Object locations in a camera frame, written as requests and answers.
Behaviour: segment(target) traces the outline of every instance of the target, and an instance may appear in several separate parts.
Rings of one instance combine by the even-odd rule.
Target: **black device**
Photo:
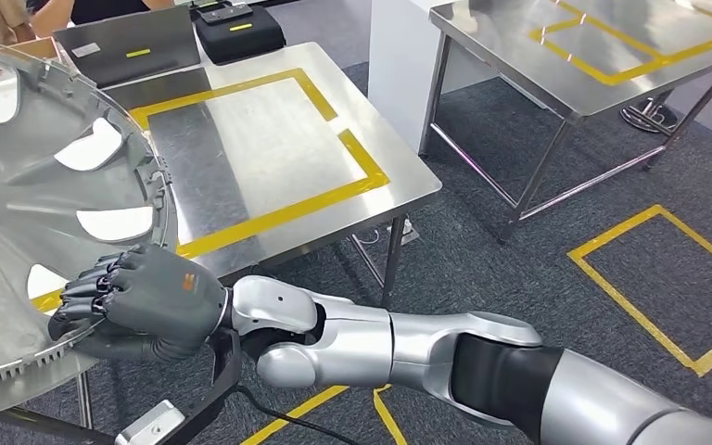
[[[217,1],[190,8],[200,45],[217,65],[285,46],[279,23],[264,7]]]
[[[219,9],[200,13],[200,18],[203,19],[207,25],[211,26],[231,19],[248,16],[250,14],[252,14],[252,8],[247,5],[223,5]]]

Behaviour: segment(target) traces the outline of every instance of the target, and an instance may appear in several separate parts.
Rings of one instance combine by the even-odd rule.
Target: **robotic arm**
[[[100,358],[183,359],[226,329],[276,387],[414,388],[543,445],[712,442],[711,419],[576,352],[543,346],[532,326],[494,313],[391,313],[262,276],[226,288],[156,246],[100,259],[62,299],[51,337],[104,320],[79,345]],[[184,419],[167,401],[152,412],[121,443],[158,418]]]

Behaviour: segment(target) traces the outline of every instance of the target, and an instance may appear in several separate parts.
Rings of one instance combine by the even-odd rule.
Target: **metal table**
[[[672,132],[648,119],[668,134],[661,146],[531,207],[574,126],[712,71],[712,0],[460,0],[434,7],[430,19],[441,29],[442,42],[423,146],[430,130],[438,134],[511,207],[498,233],[501,240],[520,221],[633,165],[647,165],[681,137],[712,98],[711,86]],[[507,193],[435,123],[452,42],[562,119],[520,198]]]
[[[256,264],[351,235],[387,306],[405,214],[440,190],[438,178],[317,44],[223,67],[203,60],[107,91],[149,132],[170,170],[178,253],[232,282]],[[352,234],[389,220],[382,273]],[[85,380],[78,384],[84,393]],[[0,413],[0,421],[75,440],[103,438],[19,408]]]

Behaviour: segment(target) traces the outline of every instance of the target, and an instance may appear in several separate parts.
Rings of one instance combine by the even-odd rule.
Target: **laptop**
[[[200,63],[185,5],[86,23],[53,36],[99,88]]]

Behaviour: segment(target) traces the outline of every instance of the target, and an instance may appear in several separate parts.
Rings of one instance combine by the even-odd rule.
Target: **cardboard box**
[[[32,40],[21,44],[13,44],[8,47],[0,48],[0,51],[8,52],[16,57],[25,57],[25,55],[29,55],[36,58],[56,61],[60,60],[58,50],[56,48],[56,42],[52,37],[45,37],[44,39]]]

